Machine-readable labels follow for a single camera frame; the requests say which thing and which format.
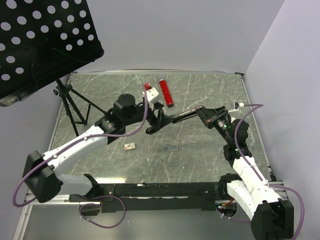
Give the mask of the white staple box sleeve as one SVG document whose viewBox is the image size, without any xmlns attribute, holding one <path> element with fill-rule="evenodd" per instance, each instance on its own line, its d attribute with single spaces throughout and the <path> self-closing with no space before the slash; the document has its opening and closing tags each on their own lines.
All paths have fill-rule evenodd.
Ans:
<svg viewBox="0 0 320 240">
<path fill-rule="evenodd" d="M 132 143 L 127 143 L 124 145 L 124 150 L 125 151 L 130 151 L 130 150 L 135 150 L 136 149 L 136 144 L 134 142 Z"/>
</svg>

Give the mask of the black stapler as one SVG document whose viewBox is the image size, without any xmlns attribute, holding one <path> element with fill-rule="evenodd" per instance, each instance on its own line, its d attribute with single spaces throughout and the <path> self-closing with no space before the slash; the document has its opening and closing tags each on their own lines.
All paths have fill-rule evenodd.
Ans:
<svg viewBox="0 0 320 240">
<path fill-rule="evenodd" d="M 175 124 L 175 123 L 179 123 L 194 117 L 199 117 L 202 120 L 202 117 L 200 116 L 200 112 L 204 109 L 205 107 L 203 105 L 198 105 L 190 109 L 184 110 L 180 113 L 173 114 L 170 116 L 171 122 Z"/>
</svg>

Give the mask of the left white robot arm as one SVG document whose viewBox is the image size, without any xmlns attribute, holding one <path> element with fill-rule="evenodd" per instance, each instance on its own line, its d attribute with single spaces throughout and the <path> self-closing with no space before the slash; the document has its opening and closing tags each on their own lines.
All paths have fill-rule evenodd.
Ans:
<svg viewBox="0 0 320 240">
<path fill-rule="evenodd" d="M 151 135 L 173 118 L 164 114 L 158 97 L 149 91 L 142 94 L 142 103 L 137 104 L 131 94 L 122 94 L 113 107 L 87 131 L 66 144 L 45 153 L 33 151 L 27 156 L 22 181 L 33 193 L 35 200 L 46 203 L 59 194 L 76 194 L 87 201 L 99 195 L 99 185 L 90 174 L 66 175 L 72 164 L 87 154 L 111 144 L 118 138 L 129 137 L 141 130 L 145 123 Z"/>
</svg>

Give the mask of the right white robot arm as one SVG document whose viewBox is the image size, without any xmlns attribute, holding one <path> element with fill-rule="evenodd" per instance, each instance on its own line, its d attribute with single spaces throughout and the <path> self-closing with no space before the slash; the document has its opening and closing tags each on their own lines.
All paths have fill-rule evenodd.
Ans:
<svg viewBox="0 0 320 240">
<path fill-rule="evenodd" d="M 221 177 L 218 193 L 223 199 L 231 197 L 245 211 L 256 240 L 288 240 L 294 237 L 294 206 L 283 199 L 264 177 L 248 149 L 249 124 L 233 120 L 223 106 L 196 110 L 208 128 L 215 128 L 226 141 L 224 157 L 236 172 Z"/>
</svg>

